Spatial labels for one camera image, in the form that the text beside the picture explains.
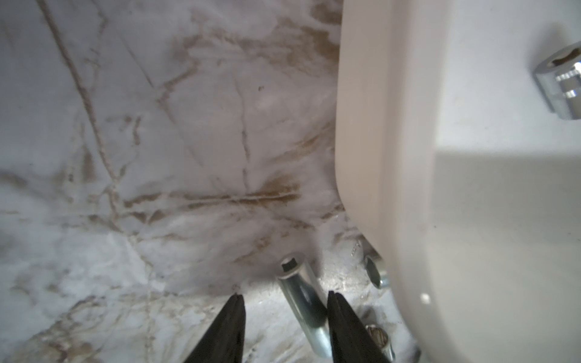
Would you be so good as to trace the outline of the short chrome socket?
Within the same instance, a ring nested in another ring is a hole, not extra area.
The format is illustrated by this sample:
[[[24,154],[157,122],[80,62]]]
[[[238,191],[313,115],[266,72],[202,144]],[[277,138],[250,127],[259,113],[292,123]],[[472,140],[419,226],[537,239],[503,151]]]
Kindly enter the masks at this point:
[[[580,119],[580,42],[542,61],[533,75],[551,112],[564,120]]]

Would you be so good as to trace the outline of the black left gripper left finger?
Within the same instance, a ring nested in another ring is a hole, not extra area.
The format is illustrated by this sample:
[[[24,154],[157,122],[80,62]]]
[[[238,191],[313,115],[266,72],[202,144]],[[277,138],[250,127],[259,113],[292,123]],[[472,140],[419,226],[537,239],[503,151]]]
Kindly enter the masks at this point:
[[[189,353],[184,363],[243,362],[246,310],[242,295],[235,293]]]

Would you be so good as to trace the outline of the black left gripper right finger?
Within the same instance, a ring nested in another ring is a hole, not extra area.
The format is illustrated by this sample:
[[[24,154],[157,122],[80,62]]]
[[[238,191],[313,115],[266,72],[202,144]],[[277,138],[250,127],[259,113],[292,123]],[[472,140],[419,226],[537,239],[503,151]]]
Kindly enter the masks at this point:
[[[387,357],[341,293],[328,292],[327,309],[334,363],[388,363]]]

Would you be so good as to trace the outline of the long chrome deep socket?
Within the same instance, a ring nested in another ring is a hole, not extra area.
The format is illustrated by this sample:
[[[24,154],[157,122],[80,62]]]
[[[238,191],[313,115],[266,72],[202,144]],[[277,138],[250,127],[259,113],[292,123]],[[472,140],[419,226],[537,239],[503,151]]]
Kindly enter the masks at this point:
[[[322,358],[331,358],[326,300],[305,255],[290,253],[278,266],[278,284],[313,352]]]

